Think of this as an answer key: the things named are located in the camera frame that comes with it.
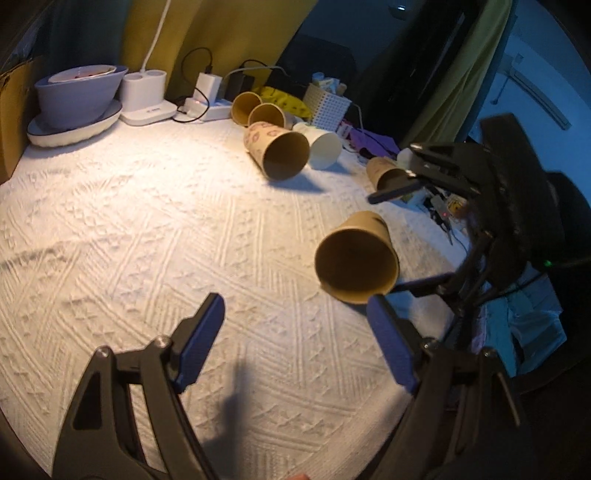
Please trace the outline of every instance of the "brown paper cup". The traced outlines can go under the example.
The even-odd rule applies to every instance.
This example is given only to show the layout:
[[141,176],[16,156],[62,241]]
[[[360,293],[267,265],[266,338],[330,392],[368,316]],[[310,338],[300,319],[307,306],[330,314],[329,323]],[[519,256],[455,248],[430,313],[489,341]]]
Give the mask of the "brown paper cup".
[[366,167],[369,181],[376,190],[385,188],[388,180],[401,175],[406,176],[406,170],[400,168],[393,160],[385,157],[374,157]]
[[248,116],[262,103],[261,97],[254,92],[242,92],[232,102],[232,120],[242,127],[248,125]]
[[274,103],[262,103],[255,107],[248,116],[248,125],[257,122],[267,122],[291,130],[296,122],[296,118]]
[[398,256],[377,213],[357,212],[320,243],[314,259],[324,291],[352,304],[387,294],[398,279]]
[[270,180],[287,180],[306,166],[310,145],[305,136],[267,122],[246,130],[244,146]]

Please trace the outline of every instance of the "blue bowl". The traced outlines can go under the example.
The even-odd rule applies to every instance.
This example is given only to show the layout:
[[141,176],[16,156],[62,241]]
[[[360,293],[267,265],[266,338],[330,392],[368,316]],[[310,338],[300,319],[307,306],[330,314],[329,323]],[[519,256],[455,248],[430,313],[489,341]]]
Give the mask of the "blue bowl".
[[118,66],[108,74],[65,82],[49,83],[49,77],[35,84],[43,120],[59,130],[85,127],[109,107],[127,67]]

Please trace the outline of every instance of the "quilted pattern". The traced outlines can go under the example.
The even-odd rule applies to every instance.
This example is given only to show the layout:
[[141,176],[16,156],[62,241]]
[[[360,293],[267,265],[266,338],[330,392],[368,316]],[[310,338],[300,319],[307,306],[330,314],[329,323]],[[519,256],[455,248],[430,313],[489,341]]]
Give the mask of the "quilted pattern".
[[[400,418],[408,397],[364,316],[314,275],[322,237],[369,207],[363,168],[343,153],[329,171],[269,184],[243,132],[229,121],[118,123],[79,145],[30,147],[0,186],[0,405],[47,470],[93,350],[172,332],[210,291],[224,296],[226,322],[183,403],[222,477],[353,478]],[[461,259],[426,215],[375,211],[403,277]],[[423,334],[441,335],[438,299],[397,301]]]

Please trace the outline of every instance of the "white plastic basket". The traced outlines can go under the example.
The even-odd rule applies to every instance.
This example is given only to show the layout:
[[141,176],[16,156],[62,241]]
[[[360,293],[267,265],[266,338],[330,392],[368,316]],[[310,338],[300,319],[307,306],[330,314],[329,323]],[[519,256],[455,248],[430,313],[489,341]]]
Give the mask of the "white plastic basket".
[[351,105],[351,100],[326,92],[311,83],[304,95],[304,103],[314,115],[310,121],[312,125],[336,132]]

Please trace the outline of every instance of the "paper cup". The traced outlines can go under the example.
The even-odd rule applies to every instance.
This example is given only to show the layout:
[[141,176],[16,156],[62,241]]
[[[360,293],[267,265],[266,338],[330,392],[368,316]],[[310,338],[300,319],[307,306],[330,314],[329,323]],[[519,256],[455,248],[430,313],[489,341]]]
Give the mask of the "paper cup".
[[293,130],[303,134],[310,144],[310,159],[308,165],[315,170],[324,170],[334,164],[343,144],[339,136],[334,132],[321,130],[300,122],[295,124]]
[[387,294],[398,279],[398,256],[377,213],[354,213],[320,243],[314,259],[323,290],[352,304]]
[[262,103],[255,107],[248,116],[248,125],[257,122],[267,122],[291,130],[296,122],[296,118],[294,115],[282,110],[274,103]]
[[287,180],[306,166],[308,140],[301,133],[267,122],[257,122],[246,131],[244,146],[269,180]]
[[261,97],[254,92],[242,92],[232,102],[232,120],[242,127],[248,125],[248,116],[262,103]]
[[407,176],[406,170],[400,168],[393,160],[385,157],[374,157],[367,167],[369,181],[376,190],[386,188],[387,183],[400,176]]

